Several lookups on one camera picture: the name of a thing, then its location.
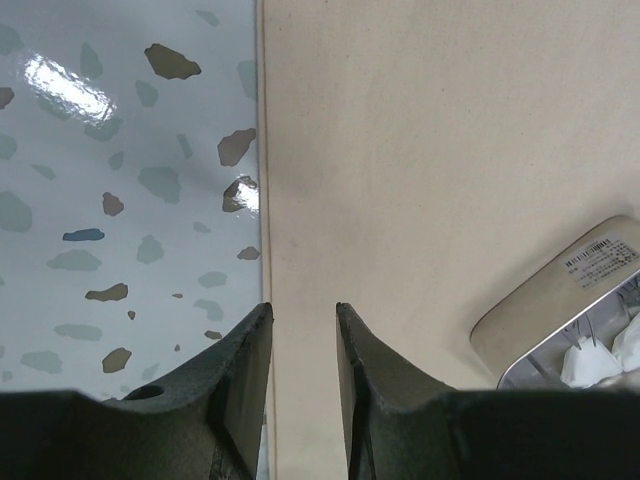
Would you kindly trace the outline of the stainless steel tray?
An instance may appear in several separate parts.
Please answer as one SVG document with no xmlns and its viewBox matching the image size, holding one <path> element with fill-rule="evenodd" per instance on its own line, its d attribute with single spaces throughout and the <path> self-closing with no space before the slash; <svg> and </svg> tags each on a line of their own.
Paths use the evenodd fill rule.
<svg viewBox="0 0 640 480">
<path fill-rule="evenodd" d="M 499 388 L 557 381 L 579 338 L 613 340 L 638 274 L 639 223 L 611 217 L 489 310 L 471 331 L 472 348 Z"/>
</svg>

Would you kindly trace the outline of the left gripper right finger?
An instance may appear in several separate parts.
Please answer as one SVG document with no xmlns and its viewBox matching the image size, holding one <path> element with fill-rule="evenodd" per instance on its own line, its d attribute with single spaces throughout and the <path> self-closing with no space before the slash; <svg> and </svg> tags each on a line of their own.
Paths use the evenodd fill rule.
<svg viewBox="0 0 640 480">
<path fill-rule="evenodd" d="M 336 307 L 352 479 L 635 479 L 639 396 L 614 390 L 460 391 Z"/>
</svg>

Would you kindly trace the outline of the white gauze pad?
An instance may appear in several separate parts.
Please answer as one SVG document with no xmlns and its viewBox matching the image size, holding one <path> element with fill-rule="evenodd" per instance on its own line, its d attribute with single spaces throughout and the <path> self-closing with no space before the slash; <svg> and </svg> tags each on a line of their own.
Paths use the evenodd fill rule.
<svg viewBox="0 0 640 480">
<path fill-rule="evenodd" d="M 564 354 L 561 381 L 571 388 L 588 388 L 623 372 L 618 359 L 598 339 L 580 337 Z"/>
<path fill-rule="evenodd" d="M 640 367 L 640 314 L 614 339 L 612 354 L 624 372 L 632 372 Z"/>
</svg>

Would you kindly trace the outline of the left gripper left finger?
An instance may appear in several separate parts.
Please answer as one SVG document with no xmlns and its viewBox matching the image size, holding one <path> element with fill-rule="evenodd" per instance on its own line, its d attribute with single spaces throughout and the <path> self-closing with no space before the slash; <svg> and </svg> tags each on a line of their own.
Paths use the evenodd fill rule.
<svg viewBox="0 0 640 480">
<path fill-rule="evenodd" d="M 4 479 L 254 479 L 273 311 L 121 400 L 76 391 L 1 397 Z"/>
</svg>

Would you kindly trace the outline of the beige cloth drape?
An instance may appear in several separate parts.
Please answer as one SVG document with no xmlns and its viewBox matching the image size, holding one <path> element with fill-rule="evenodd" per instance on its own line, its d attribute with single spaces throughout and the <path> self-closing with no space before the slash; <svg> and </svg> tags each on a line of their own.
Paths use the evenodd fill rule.
<svg viewBox="0 0 640 480">
<path fill-rule="evenodd" d="M 270 466 L 347 475 L 335 306 L 459 389 L 475 322 L 639 212 L 635 1 L 264 1 Z"/>
</svg>

